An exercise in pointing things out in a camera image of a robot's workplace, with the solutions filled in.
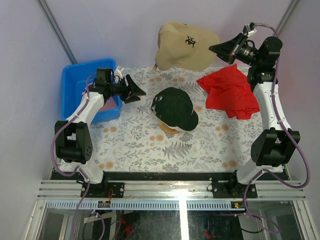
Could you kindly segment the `red cloth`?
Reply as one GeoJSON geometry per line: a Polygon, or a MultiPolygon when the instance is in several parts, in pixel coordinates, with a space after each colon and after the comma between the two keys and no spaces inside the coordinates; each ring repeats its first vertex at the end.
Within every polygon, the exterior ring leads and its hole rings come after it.
{"type": "Polygon", "coordinates": [[[197,83],[207,93],[207,109],[225,111],[229,118],[238,120],[249,120],[260,111],[247,76],[236,64],[205,75],[197,83]]]}

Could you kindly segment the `dark green cap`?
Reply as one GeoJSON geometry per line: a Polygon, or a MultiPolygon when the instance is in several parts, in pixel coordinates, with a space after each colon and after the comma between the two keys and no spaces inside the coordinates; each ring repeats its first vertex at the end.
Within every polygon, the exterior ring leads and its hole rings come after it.
{"type": "Polygon", "coordinates": [[[168,127],[178,126],[182,131],[193,131],[199,123],[193,102],[187,92],[168,87],[155,95],[151,111],[168,127]]]}

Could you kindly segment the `khaki cap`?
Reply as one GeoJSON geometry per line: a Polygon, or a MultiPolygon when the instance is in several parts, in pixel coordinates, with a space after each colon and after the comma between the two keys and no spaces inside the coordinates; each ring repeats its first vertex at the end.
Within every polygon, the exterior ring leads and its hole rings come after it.
{"type": "Polygon", "coordinates": [[[158,32],[158,51],[152,70],[181,68],[203,71],[212,65],[217,56],[210,47],[219,43],[218,35],[205,28],[181,22],[166,22],[158,32]]]}

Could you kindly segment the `wooden hat stand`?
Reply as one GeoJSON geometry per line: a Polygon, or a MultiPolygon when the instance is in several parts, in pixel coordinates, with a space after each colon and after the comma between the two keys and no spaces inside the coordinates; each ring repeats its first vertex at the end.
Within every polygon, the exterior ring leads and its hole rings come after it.
{"type": "Polygon", "coordinates": [[[180,131],[176,130],[174,128],[171,128],[169,126],[167,126],[163,121],[159,120],[158,122],[160,129],[165,132],[166,134],[171,134],[171,135],[175,135],[175,134],[179,134],[180,131]]]}

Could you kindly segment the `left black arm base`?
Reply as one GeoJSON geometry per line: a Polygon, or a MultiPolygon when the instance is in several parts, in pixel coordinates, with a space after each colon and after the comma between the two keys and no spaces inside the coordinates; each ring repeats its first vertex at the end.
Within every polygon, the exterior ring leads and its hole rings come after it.
{"type": "Polygon", "coordinates": [[[91,183],[85,197],[120,199],[124,197],[124,193],[124,182],[110,182],[104,179],[101,183],[91,183]]]}

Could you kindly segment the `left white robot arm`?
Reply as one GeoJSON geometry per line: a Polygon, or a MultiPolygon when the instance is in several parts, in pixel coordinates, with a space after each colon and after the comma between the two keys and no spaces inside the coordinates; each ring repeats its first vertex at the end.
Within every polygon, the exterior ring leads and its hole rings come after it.
{"type": "Polygon", "coordinates": [[[50,147],[54,169],[65,177],[80,173],[98,197],[105,197],[110,190],[103,181],[103,171],[90,163],[93,143],[89,126],[98,111],[109,98],[119,96],[125,103],[140,100],[146,93],[138,87],[130,75],[123,76],[123,67],[98,68],[91,74],[92,83],[85,85],[83,98],[77,109],[65,120],[54,125],[55,135],[50,147]]]}

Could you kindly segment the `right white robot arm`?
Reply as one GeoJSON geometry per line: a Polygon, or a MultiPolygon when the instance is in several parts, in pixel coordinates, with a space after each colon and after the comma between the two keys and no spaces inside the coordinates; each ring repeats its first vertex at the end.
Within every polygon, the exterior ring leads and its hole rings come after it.
{"type": "Polygon", "coordinates": [[[229,194],[236,198],[245,193],[246,184],[253,184],[272,168],[288,163],[300,141],[300,133],[292,130],[285,117],[278,94],[276,62],[282,47],[278,37],[269,36],[255,48],[244,33],[209,47],[228,64],[239,60],[250,66],[247,82],[262,119],[262,133],[251,146],[250,160],[237,170],[236,180],[228,184],[229,194]]]}

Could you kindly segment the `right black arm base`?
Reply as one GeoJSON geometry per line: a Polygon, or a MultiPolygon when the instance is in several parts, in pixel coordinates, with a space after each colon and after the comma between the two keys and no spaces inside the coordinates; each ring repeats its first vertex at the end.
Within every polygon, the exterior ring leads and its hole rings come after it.
{"type": "Polygon", "coordinates": [[[247,184],[238,182],[236,174],[232,174],[228,181],[212,181],[212,192],[215,199],[243,199],[247,184]]]}

